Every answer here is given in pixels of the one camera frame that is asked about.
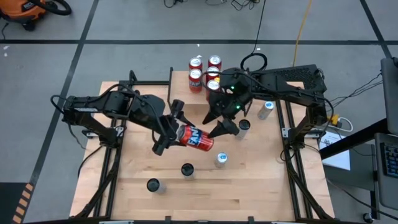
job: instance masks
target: white can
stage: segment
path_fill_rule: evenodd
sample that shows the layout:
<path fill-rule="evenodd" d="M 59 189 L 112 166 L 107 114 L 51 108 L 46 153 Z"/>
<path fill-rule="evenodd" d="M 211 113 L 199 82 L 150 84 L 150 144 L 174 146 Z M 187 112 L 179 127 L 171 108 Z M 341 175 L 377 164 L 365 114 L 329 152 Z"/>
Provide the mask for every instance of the white can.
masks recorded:
<path fill-rule="evenodd" d="M 235 136 L 235 138 L 237 140 L 242 140 L 242 139 L 244 139 L 246 133 L 250 129 L 250 122 L 246 119 L 242 119 L 239 122 L 238 127 L 239 127 L 239 133 Z"/>
<path fill-rule="evenodd" d="M 271 101 L 266 101 L 264 105 L 261 106 L 260 111 L 257 114 L 259 119 L 267 119 L 268 115 L 274 109 L 274 103 Z"/>
<path fill-rule="evenodd" d="M 181 173 L 184 176 L 185 180 L 193 180 L 195 178 L 194 176 L 194 168 L 192 164 L 184 164 L 181 167 Z"/>
<path fill-rule="evenodd" d="M 147 182 L 147 189 L 152 193 L 164 194 L 166 192 L 166 185 L 156 178 L 152 178 Z"/>
<path fill-rule="evenodd" d="M 226 155 L 226 153 L 220 152 L 219 154 L 217 154 L 214 164 L 216 165 L 217 168 L 223 168 L 227 160 L 228 156 Z"/>

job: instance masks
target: red soda can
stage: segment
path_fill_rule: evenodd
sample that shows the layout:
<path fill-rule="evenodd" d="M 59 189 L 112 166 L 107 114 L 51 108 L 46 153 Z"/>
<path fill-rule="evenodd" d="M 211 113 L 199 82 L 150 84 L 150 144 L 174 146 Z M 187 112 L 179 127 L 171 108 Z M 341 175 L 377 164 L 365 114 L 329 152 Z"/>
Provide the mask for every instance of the red soda can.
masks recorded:
<path fill-rule="evenodd" d="M 209 61 L 207 63 L 207 66 L 210 67 L 216 67 L 218 68 L 219 71 L 221 71 L 221 58 L 220 56 L 217 55 L 212 55 L 209 58 Z"/>
<path fill-rule="evenodd" d="M 177 129 L 177 138 L 180 143 L 206 152 L 214 145 L 214 139 L 210 139 L 207 135 L 207 132 L 188 125 L 181 125 Z"/>
<path fill-rule="evenodd" d="M 206 100 L 209 101 L 209 96 L 211 91 L 219 91 L 220 90 L 220 83 L 216 80 L 209 80 L 207 82 L 207 87 L 211 90 L 206 89 Z"/>
<path fill-rule="evenodd" d="M 202 71 L 202 68 L 203 68 L 203 64 L 202 64 L 200 58 L 194 57 L 194 58 L 191 58 L 191 60 L 189 60 L 189 70 L 199 69 L 200 71 Z"/>
<path fill-rule="evenodd" d="M 217 67 L 209 67 L 207 68 L 207 75 L 206 75 L 206 83 L 208 83 L 210 80 L 215 79 L 218 77 L 218 73 L 212 73 L 212 72 L 219 72 L 220 70 Z"/>
<path fill-rule="evenodd" d="M 201 71 L 199 69 L 192 69 L 189 71 L 189 89 L 192 93 L 201 92 Z"/>

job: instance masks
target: soda can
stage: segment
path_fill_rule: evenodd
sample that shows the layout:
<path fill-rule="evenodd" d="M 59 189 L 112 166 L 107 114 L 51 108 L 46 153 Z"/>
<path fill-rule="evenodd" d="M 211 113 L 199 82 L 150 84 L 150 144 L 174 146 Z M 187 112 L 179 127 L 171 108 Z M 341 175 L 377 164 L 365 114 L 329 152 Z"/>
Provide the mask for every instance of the soda can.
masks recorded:
<path fill-rule="evenodd" d="M 203 64 L 202 64 L 200 58 L 194 57 L 194 58 L 191 58 L 191 60 L 189 60 L 189 70 L 199 69 L 200 71 L 202 71 L 202 68 L 203 68 Z"/>
<path fill-rule="evenodd" d="M 186 163 L 181 167 L 181 173 L 184 176 L 185 180 L 193 180 L 195 177 L 193 175 L 193 165 Z"/>
<path fill-rule="evenodd" d="M 212 73 L 212 72 L 219 72 L 220 70 L 217 67 L 209 67 L 207 68 L 207 74 L 206 74 L 206 83 L 208 83 L 210 80 L 215 79 L 216 77 L 219 76 L 218 73 Z"/>
<path fill-rule="evenodd" d="M 189 71 L 189 89 L 192 93 L 201 92 L 201 71 L 199 69 L 192 69 Z"/>
<path fill-rule="evenodd" d="M 207 87 L 211 90 L 206 89 L 206 100 L 209 101 L 209 96 L 211 91 L 219 91 L 220 83 L 216 80 L 210 80 L 207 82 Z"/>
<path fill-rule="evenodd" d="M 209 58 L 209 61 L 207 63 L 207 67 L 216 67 L 218 68 L 219 71 L 221 71 L 221 58 L 217 55 L 212 55 Z"/>
<path fill-rule="evenodd" d="M 147 189 L 152 193 L 164 194 L 166 192 L 166 185 L 156 178 L 152 178 L 147 182 Z"/>
<path fill-rule="evenodd" d="M 267 119 L 268 115 L 271 113 L 273 109 L 274 109 L 274 103 L 267 101 L 261 106 L 261 109 L 259 110 L 257 117 L 259 119 Z"/>
<path fill-rule="evenodd" d="M 239 127 L 239 133 L 235 136 L 235 138 L 237 140 L 242 140 L 242 139 L 244 139 L 246 133 L 250 129 L 250 122 L 246 119 L 242 119 L 239 122 L 238 127 Z"/>
<path fill-rule="evenodd" d="M 220 152 L 219 154 L 217 154 L 214 164 L 216 165 L 217 168 L 223 168 L 225 166 L 227 160 L 228 160 L 228 157 L 227 157 L 226 153 Z"/>
<path fill-rule="evenodd" d="M 214 139 L 207 135 L 208 133 L 188 125 L 181 125 L 177 129 L 177 139 L 180 143 L 206 152 L 214 145 Z"/>

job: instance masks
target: orange and black striped tape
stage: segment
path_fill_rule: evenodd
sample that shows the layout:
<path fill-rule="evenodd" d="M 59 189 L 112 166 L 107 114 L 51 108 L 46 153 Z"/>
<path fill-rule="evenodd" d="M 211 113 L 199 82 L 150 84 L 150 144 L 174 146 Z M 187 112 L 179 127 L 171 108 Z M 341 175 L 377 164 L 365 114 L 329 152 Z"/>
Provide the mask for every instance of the orange and black striped tape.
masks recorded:
<path fill-rule="evenodd" d="M 22 192 L 21 198 L 19 199 L 19 204 L 15 211 L 15 214 L 12 218 L 13 223 L 22 223 L 24 220 L 27 207 L 29 206 L 30 199 L 32 198 L 33 194 L 33 184 L 26 184 L 24 191 Z"/>

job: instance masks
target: white paper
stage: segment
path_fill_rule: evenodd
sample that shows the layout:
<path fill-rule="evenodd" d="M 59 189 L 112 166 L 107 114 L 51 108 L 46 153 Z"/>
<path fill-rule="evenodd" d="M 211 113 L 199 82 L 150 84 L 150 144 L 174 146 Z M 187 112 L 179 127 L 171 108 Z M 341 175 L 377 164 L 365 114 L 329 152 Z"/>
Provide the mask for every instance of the white paper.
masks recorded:
<path fill-rule="evenodd" d="M 324 147 L 333 144 L 340 140 L 340 136 L 335 133 L 326 132 L 326 134 L 321 138 L 321 142 L 319 143 L 319 148 L 322 150 Z M 351 164 L 349 163 L 349 150 L 341 152 L 337 155 L 329 157 L 327 159 L 322 160 L 324 165 L 337 167 L 344 170 L 351 170 Z"/>

